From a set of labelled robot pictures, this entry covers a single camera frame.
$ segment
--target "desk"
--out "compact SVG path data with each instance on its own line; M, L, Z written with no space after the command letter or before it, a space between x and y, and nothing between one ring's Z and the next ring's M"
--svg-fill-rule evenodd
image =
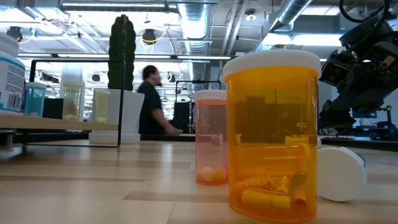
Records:
M70 144L88 144L86 140ZM318 201L321 224L398 220L398 153L356 149L368 162L368 194ZM253 224L228 206L227 186L197 185L195 143L100 147L29 146L0 161L1 223Z

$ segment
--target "blue jar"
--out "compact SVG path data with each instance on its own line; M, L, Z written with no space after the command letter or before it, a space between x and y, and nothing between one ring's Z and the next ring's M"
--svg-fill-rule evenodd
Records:
M25 116L43 117L43 106L46 85L41 83L26 83Z

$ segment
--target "barcode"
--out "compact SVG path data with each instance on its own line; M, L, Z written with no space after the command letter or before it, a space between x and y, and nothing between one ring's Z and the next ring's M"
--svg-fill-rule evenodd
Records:
M21 98L17 94L11 94L8 96L7 108L12 110L20 110Z

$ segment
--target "black shirt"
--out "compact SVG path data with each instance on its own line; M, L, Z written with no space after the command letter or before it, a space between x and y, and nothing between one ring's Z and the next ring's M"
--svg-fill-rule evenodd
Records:
M137 92L145 95L139 117L139 133L164 135L163 127L151 115L152 110L162 109L162 101L155 87L151 83L144 81Z

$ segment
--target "man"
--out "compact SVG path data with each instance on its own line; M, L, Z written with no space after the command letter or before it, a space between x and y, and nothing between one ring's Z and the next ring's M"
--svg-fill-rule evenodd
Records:
M153 65L146 66L142 71L142 79L144 82L137 90L138 93L145 95L139 120L139 133L178 136L179 131L164 118L162 101L155 90L155 86L161 86L158 69Z

